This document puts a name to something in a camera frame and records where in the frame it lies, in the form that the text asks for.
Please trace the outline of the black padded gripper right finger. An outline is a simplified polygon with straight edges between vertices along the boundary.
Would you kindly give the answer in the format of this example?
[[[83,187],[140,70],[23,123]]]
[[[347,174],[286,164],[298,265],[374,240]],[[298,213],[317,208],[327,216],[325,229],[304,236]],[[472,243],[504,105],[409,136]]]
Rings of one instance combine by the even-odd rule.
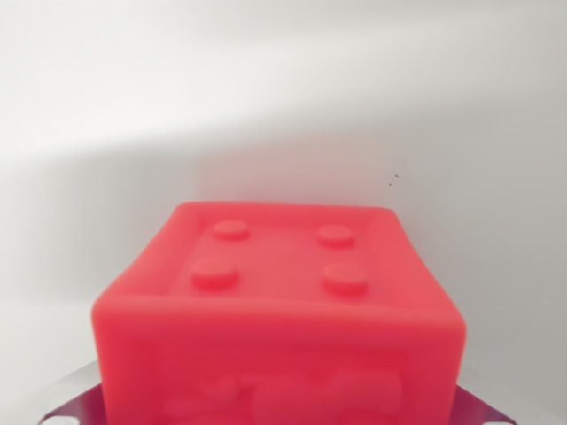
[[[504,393],[471,385],[457,386],[451,425],[518,424]]]

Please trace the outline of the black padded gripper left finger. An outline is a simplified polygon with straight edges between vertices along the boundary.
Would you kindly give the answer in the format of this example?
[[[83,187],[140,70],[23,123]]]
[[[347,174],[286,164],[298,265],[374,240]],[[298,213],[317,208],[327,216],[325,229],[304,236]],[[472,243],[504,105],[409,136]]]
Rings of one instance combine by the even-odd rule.
[[[106,425],[105,405],[98,384],[66,401],[42,418],[42,425]]]

